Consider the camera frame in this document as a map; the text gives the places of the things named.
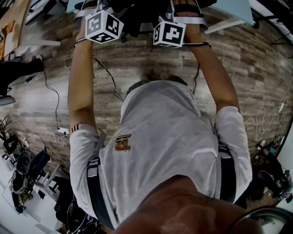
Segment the wood laminate flooring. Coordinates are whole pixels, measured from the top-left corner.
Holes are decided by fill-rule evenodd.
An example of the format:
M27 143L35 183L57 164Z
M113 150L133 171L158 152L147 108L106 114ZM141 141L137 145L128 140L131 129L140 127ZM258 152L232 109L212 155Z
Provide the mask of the wood laminate flooring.
M228 17L211 9L206 10L205 14L210 24ZM69 128L67 89L75 37L78 33L73 20L74 14L64 14L58 18L46 16L37 18L26 26L25 37L60 40L61 46L24 47L16 51L18 55L23 54L26 61L33 55L42 55L48 85L55 88L60 96L58 121L60 126L65 128ZM260 22L258 30L251 26L239 25L205 35L233 81L244 120L255 119L259 108L263 106L266 109L264 118L264 129L266 129L275 114L271 127L262 136L266 141L272 141L276 136L284 136L292 117L293 60L288 59L288 56L293 54L293 50L284 45L271 46L271 42L279 37L275 28L264 21ZM151 71L157 75L164 72L180 76L192 88L197 61L188 48L169 49L153 46L152 35L127 37L127 39L126 43L121 43L120 40L104 45L96 43L93 50L94 55L113 75L117 88L123 96L132 84L140 80L141 75ZM109 139L119 126L122 102L113 95L111 78L96 62L94 62L94 73L96 123L98 128L107 133ZM27 137L32 133L38 133L44 140L47 132L58 134L55 119L58 97L55 92L45 87L43 73L38 73L29 83L13 86L9 95L15 98L16 103L0 107L0 117L8 115L13 121L9 125L11 132L14 131L19 138L21 135ZM201 72L197 79L195 97L199 108L214 117L215 103ZM275 110L282 99L285 100L285 106L282 114L279 114ZM261 122L263 114L264 111L261 110L258 122ZM256 128L252 121L246 122L245 128L253 158L257 153L253 141L259 138L260 134L256 136ZM33 135L29 140L34 150L40 151L43 148L43 143L37 135ZM50 137L48 141L69 166L69 141L64 138L65 146L54 142ZM49 146L48 151L59 163L64 164ZM54 165L53 160L53 163L49 164L49 169Z

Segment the power strip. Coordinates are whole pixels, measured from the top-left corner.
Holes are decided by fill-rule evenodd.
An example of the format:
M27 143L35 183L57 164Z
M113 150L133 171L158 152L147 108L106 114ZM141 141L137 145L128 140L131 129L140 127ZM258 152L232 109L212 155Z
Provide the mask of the power strip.
M58 132L65 134L65 135L69 135L69 129L67 129L67 128L59 127Z

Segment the hand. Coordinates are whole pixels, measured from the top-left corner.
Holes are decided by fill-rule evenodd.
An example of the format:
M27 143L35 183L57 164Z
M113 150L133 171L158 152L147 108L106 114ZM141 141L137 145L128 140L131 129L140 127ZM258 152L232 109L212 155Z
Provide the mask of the hand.
M194 0L173 0L174 5L186 4L186 2L190 5L197 6ZM176 13L176 16L195 17L195 16L198 16L198 14L196 14L194 12L187 11L187 12ZM205 42L204 37L200 33L200 25L199 24L186 24L184 41L186 43Z

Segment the table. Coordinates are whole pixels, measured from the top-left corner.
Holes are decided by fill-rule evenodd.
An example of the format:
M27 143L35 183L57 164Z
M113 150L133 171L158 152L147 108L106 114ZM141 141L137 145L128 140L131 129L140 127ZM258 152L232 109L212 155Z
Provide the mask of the table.
M23 39L24 26L27 19L28 10L31 0L15 0L12 7L0 19L0 28L6 24L15 21L12 32L6 36L4 57L10 54L19 46L42 45L42 46L59 46L61 42L46 40L25 40Z
M232 17L210 26L208 30L204 31L205 34L210 34L243 23L254 25L249 0L217 0L217 3L210 7L229 14Z

